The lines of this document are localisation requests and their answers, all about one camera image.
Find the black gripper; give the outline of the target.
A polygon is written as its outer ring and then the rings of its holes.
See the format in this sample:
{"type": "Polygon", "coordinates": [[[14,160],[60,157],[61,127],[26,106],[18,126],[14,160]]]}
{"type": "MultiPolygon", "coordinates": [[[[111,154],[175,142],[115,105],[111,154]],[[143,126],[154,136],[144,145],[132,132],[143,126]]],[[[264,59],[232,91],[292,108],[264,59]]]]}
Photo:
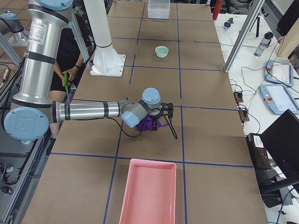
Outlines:
{"type": "Polygon", "coordinates": [[[161,103],[160,107],[152,109],[149,117],[152,120],[152,130],[157,131],[158,120],[163,117],[169,126],[172,126],[173,103],[161,103]]]}

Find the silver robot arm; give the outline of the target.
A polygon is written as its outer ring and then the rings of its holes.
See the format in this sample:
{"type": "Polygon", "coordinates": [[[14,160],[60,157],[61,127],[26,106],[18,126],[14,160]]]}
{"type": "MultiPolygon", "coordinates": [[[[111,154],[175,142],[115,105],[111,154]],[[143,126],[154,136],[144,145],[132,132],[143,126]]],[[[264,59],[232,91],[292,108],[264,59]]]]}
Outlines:
{"type": "Polygon", "coordinates": [[[0,15],[0,33],[6,35],[12,33],[8,42],[12,46],[26,47],[28,44],[29,31],[27,31],[16,14],[5,12],[0,15]]]}
{"type": "Polygon", "coordinates": [[[43,136],[51,123],[62,120],[114,119],[121,117],[129,127],[146,118],[157,128],[164,117],[172,122],[172,103],[161,102],[159,91],[147,88],[135,103],[103,101],[96,103],[59,103],[49,99],[54,64],[61,31],[75,20],[70,0],[31,0],[28,11],[32,17],[20,91],[13,96],[11,110],[4,119],[8,135],[20,141],[43,136]]]}

